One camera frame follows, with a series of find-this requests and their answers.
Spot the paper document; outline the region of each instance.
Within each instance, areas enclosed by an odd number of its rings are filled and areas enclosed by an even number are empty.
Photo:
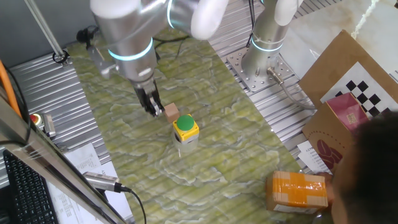
[[[305,141],[297,147],[301,152],[298,155],[298,158],[300,158],[304,164],[312,170],[312,172],[315,174],[319,172],[327,172],[331,174],[330,169],[326,166],[321,157],[319,157],[318,153],[311,146],[309,141]]]
[[[73,152],[65,153],[65,157],[83,174],[87,171],[117,177],[112,162],[101,165],[100,159],[90,143]],[[69,198],[50,182],[47,182],[50,196],[60,224],[102,224],[90,212]],[[109,203],[123,218],[132,217],[131,209],[123,193],[105,192]]]

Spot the orange box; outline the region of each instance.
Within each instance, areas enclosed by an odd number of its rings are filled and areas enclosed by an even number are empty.
[[[328,207],[325,178],[275,171],[266,180],[267,210],[313,214]]]

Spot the checkerboard pattern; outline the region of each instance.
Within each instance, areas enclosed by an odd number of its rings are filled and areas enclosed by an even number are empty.
[[[346,87],[348,90],[345,93],[351,92],[355,96],[359,104],[361,104],[363,110],[365,110],[367,116],[375,117],[380,113],[386,113],[390,111],[388,107],[384,106],[384,103],[381,103],[382,100],[377,96],[377,94],[366,91],[369,86],[365,81],[355,83],[351,80],[346,84]],[[336,94],[336,97],[345,93],[339,91]]]

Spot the table surface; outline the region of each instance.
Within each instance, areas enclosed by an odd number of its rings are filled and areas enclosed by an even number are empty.
[[[164,30],[158,38],[182,35]],[[105,80],[84,45],[68,48],[118,176],[140,196],[148,222],[310,223],[306,215],[266,210],[266,176],[300,167],[210,44],[188,39],[177,57],[180,44],[158,48],[155,73],[162,103],[175,103],[200,127],[198,147],[180,154],[171,124],[142,109],[128,80]],[[136,201],[127,199],[143,223]]]

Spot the small cube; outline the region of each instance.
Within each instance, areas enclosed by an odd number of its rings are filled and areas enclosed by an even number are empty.
[[[173,121],[180,117],[180,112],[175,104],[172,103],[164,107],[164,115],[166,115],[167,121],[169,123],[173,123]]]

